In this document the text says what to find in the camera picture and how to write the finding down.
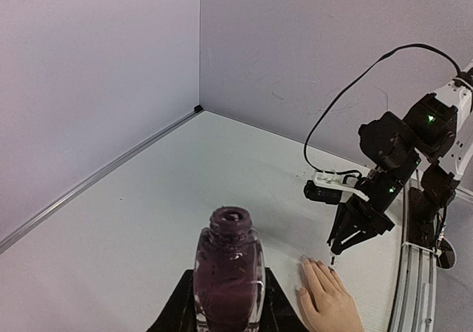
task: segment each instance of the black stand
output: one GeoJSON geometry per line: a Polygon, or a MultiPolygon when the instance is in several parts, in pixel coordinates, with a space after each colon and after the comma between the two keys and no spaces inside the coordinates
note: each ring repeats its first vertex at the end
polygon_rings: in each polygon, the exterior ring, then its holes
{"type": "MultiPolygon", "coordinates": [[[[193,273],[184,272],[161,315],[148,332],[195,332],[193,273]]],[[[282,291],[273,272],[266,268],[266,295],[259,332],[307,332],[282,291]]]]}

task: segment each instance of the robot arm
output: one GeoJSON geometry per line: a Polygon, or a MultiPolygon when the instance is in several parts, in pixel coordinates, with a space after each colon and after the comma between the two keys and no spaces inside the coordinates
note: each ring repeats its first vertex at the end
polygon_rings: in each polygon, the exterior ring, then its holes
{"type": "Polygon", "coordinates": [[[401,120],[386,112],[358,131],[362,152],[376,163],[367,177],[354,184],[341,175],[316,173],[304,188],[306,197],[336,203],[341,191],[353,193],[340,203],[328,244],[334,254],[390,231],[394,223],[385,211],[417,169],[420,152],[431,163],[424,172],[423,190],[412,188],[410,242],[436,245],[441,208],[455,197],[473,155],[473,62],[446,86],[425,95],[401,120]]]}

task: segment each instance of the white bracket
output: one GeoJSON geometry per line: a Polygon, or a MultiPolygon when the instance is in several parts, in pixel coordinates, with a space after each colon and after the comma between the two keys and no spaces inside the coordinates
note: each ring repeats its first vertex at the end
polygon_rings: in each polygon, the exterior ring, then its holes
{"type": "Polygon", "coordinates": [[[370,200],[368,196],[365,195],[362,191],[353,188],[355,178],[348,178],[347,183],[343,183],[345,175],[333,175],[326,172],[315,172],[313,176],[313,182],[316,186],[321,186],[322,188],[336,189],[343,192],[350,192],[358,195],[363,200],[370,200]]]}

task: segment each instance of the white table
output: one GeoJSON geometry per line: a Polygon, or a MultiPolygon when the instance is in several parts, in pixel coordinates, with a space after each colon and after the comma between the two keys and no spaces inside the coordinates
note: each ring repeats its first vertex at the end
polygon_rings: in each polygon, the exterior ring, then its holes
{"type": "MultiPolygon", "coordinates": [[[[322,168],[362,169],[310,149],[322,168]]],[[[0,255],[2,332],[146,331],[223,205],[252,213],[265,260],[299,313],[301,255],[329,261],[335,206],[304,198],[302,145],[200,113],[114,170],[0,255]]],[[[366,331],[386,331],[401,245],[396,227],[345,251],[336,269],[366,331]]]]}

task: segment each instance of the black cable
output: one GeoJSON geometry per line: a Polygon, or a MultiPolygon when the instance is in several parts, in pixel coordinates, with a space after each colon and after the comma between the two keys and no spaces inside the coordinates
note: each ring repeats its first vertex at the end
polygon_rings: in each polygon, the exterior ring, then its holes
{"type": "Polygon", "coordinates": [[[425,50],[429,50],[429,51],[432,51],[432,52],[435,52],[437,53],[438,55],[441,55],[443,56],[444,58],[446,58],[447,60],[449,60],[450,62],[452,62],[453,66],[455,67],[455,70],[457,72],[457,76],[459,76],[461,74],[461,69],[459,68],[459,66],[457,65],[457,63],[453,60],[453,58],[451,58],[450,56],[448,56],[446,53],[440,51],[439,49],[436,49],[435,47],[433,46],[430,46],[430,45],[426,45],[426,44],[408,44],[408,45],[403,45],[403,46],[400,46],[400,47],[396,47],[394,50],[382,55],[374,64],[372,64],[366,71],[364,71],[357,79],[355,79],[352,83],[348,84],[348,86],[346,86],[333,100],[332,100],[332,103],[330,103],[330,105],[328,106],[328,108],[326,108],[326,110],[324,111],[324,113],[322,114],[322,116],[317,120],[316,122],[316,125],[312,128],[312,130],[310,130],[309,132],[309,135],[307,136],[305,142],[304,142],[304,158],[305,158],[305,161],[309,164],[309,166],[311,166],[312,168],[314,168],[317,172],[326,172],[326,173],[331,173],[331,174],[337,174],[337,175],[349,175],[349,174],[352,174],[352,173],[358,173],[358,177],[362,177],[362,174],[359,170],[357,169],[352,169],[352,170],[349,170],[349,171],[344,171],[344,172],[331,172],[331,171],[322,171],[321,169],[318,169],[317,167],[315,167],[310,161],[309,161],[309,158],[307,157],[307,147],[309,145],[309,141],[310,141],[310,138],[312,137],[312,134],[316,131],[317,129],[317,126],[319,126],[319,124],[322,122],[322,120],[324,120],[325,116],[328,114],[328,112],[330,111],[330,109],[332,109],[332,107],[335,105],[335,103],[342,97],[342,95],[347,91],[349,90],[351,87],[353,87],[360,79],[362,79],[376,64],[378,64],[379,62],[391,57],[392,55],[394,55],[397,51],[399,50],[404,50],[404,49],[409,49],[409,48],[420,48],[420,49],[425,49],[425,50]]]}

